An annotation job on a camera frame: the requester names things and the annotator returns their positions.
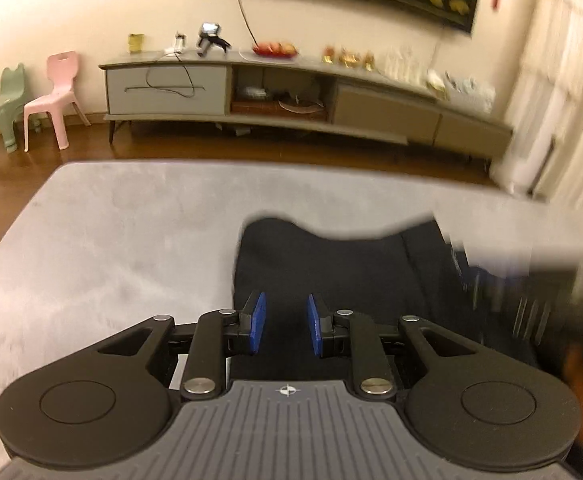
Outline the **yellow cup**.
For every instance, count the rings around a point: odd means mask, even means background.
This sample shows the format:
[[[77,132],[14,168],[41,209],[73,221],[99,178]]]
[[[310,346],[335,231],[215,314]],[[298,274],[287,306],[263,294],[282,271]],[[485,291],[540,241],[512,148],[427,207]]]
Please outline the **yellow cup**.
[[[136,54],[142,52],[144,49],[144,34],[130,34],[128,35],[128,52]]]

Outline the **cream curtain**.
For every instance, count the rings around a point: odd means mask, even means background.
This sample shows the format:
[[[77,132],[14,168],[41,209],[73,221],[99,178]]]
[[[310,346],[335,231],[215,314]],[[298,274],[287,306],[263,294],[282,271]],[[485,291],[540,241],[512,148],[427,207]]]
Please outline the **cream curtain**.
[[[578,203],[583,190],[583,0],[535,0],[505,119],[512,143],[491,170],[512,195]]]

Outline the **long grey tv cabinet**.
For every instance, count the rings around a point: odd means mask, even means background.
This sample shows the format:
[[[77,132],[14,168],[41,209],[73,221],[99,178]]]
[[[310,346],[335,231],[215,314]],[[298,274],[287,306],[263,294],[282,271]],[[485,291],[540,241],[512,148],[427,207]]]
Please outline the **long grey tv cabinet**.
[[[106,118],[215,122],[236,130],[274,127],[354,136],[495,162],[512,130],[415,84],[306,56],[251,52],[127,54],[101,64]]]

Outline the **golden ornament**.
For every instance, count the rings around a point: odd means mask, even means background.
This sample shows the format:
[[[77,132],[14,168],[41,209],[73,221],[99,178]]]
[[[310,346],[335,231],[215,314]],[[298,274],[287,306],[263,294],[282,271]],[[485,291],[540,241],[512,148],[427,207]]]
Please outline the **golden ornament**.
[[[361,65],[360,55],[346,49],[340,51],[338,60],[339,64],[346,68],[357,68]]]

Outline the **black trousers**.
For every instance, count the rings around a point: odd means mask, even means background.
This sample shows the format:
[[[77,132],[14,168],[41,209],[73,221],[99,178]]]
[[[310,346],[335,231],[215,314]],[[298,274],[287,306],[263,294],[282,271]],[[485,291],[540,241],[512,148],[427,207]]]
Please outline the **black trousers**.
[[[490,274],[470,266],[444,240],[435,220],[378,238],[331,240],[278,218],[256,219],[242,231],[234,271],[234,304],[266,296],[266,320],[254,356],[230,362],[234,380],[346,380],[344,359],[313,352],[307,302],[319,296],[329,311],[350,309],[376,323],[397,325],[406,314],[425,318],[518,361],[535,365],[529,344],[513,341],[473,287]]]

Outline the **red fruit plate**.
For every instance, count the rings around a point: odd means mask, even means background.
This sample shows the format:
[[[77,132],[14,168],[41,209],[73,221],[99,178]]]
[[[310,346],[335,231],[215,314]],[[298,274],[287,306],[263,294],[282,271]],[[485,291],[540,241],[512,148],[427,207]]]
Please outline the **red fruit plate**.
[[[298,55],[296,47],[285,42],[261,42],[252,47],[252,52],[261,58],[281,58],[282,60],[292,60]]]

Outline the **white tray of items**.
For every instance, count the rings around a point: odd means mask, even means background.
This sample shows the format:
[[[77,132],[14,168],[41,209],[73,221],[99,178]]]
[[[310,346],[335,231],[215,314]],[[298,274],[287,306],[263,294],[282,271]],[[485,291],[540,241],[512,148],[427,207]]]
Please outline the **white tray of items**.
[[[475,78],[455,77],[446,73],[443,77],[447,96],[453,106],[464,110],[490,114],[497,92],[489,84]]]

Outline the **pink plastic child chair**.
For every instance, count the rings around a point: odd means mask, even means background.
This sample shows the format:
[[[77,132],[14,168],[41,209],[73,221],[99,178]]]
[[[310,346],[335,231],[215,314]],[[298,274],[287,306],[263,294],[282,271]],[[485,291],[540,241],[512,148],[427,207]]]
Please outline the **pink plastic child chair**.
[[[23,107],[24,151],[30,150],[29,119],[34,114],[45,113],[52,120],[58,148],[60,151],[69,147],[69,139],[64,123],[64,109],[71,105],[83,122],[90,127],[90,121],[82,110],[80,102],[74,93],[74,80],[78,76],[80,57],[75,51],[51,55],[47,59],[47,78],[52,82],[52,91],[44,96],[26,103]]]

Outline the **green plastic child chair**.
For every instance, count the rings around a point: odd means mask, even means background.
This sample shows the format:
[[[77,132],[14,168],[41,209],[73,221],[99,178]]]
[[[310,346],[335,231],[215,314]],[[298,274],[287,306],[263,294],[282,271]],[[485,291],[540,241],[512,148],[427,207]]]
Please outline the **green plastic child chair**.
[[[19,63],[13,70],[5,67],[0,75],[0,135],[8,153],[13,153],[18,148],[14,122],[22,115],[29,97],[24,65]]]

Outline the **clear glasses on tray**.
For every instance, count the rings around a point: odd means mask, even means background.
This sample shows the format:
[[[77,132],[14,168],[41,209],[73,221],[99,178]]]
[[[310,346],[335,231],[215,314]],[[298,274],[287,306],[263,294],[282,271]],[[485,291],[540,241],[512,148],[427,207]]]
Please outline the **clear glasses on tray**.
[[[409,47],[388,50],[380,58],[378,72],[403,84],[423,84],[423,66]]]

